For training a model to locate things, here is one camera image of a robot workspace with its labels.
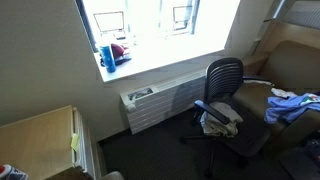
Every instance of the window sill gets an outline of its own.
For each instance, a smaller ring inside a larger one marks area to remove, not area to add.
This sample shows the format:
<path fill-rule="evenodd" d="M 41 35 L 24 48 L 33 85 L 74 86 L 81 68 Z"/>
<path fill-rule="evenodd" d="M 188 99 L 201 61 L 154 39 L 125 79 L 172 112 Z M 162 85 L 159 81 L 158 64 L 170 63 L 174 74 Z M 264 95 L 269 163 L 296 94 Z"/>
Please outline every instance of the window sill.
<path fill-rule="evenodd" d="M 161 42 L 153 40 L 150 43 L 145 42 L 130 47 L 132 59 L 117 66 L 113 73 L 108 73 L 106 67 L 100 65 L 99 53 L 95 53 L 94 56 L 102 80 L 107 83 L 224 49 L 221 45 L 203 43 L 198 40 L 193 36 L 183 39 L 178 37 L 177 39 L 161 40 Z"/>

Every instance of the window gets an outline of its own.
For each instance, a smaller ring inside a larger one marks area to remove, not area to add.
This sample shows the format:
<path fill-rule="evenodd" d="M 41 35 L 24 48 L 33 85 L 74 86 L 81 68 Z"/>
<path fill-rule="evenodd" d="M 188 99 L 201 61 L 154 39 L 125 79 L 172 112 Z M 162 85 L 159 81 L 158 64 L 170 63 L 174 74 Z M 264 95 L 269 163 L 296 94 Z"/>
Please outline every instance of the window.
<path fill-rule="evenodd" d="M 199 0 L 77 0 L 91 45 L 194 34 Z"/>

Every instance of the clothing on chair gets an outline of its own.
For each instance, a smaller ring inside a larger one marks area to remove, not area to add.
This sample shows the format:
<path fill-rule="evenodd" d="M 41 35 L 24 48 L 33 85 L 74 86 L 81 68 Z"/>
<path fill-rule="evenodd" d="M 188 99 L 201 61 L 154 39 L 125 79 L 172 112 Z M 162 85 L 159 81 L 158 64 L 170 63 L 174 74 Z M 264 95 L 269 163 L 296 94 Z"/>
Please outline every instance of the clothing on chair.
<path fill-rule="evenodd" d="M 269 97 L 268 103 L 271 108 L 266 110 L 265 121 L 269 124 L 276 123 L 279 118 L 292 123 L 307 109 L 320 111 L 320 97 L 310 93 L 288 99 Z"/>
<path fill-rule="evenodd" d="M 227 137 L 234 137 L 238 133 L 236 125 L 237 123 L 243 121 L 242 118 L 225 103 L 213 102 L 210 104 L 210 106 L 229 118 L 230 123 L 224 125 L 215 117 L 211 116 L 207 112 L 204 112 L 200 120 L 204 134 L 212 136 L 224 135 Z"/>

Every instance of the chair backrest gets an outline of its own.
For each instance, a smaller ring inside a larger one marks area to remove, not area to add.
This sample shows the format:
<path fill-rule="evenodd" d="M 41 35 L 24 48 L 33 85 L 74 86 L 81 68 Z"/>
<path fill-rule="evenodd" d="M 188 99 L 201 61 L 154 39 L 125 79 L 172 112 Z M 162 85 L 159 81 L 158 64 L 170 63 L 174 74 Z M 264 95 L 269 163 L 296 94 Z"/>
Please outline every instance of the chair backrest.
<path fill-rule="evenodd" d="M 206 72 L 204 102 L 233 94 L 242 85 L 243 64 L 237 58 L 223 58 L 210 64 Z"/>

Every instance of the blue bottle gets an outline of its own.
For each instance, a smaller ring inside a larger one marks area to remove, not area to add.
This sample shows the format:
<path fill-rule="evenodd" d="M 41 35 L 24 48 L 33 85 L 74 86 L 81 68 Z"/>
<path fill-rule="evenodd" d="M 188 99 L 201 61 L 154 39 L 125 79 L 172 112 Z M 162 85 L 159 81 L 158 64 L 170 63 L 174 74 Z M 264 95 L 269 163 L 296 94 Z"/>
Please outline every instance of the blue bottle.
<path fill-rule="evenodd" d="M 113 59 L 113 54 L 111 50 L 111 45 L 101 45 L 99 46 L 99 51 L 102 56 L 103 62 L 107 67 L 107 71 L 109 73 L 113 73 L 116 71 L 116 65 Z"/>

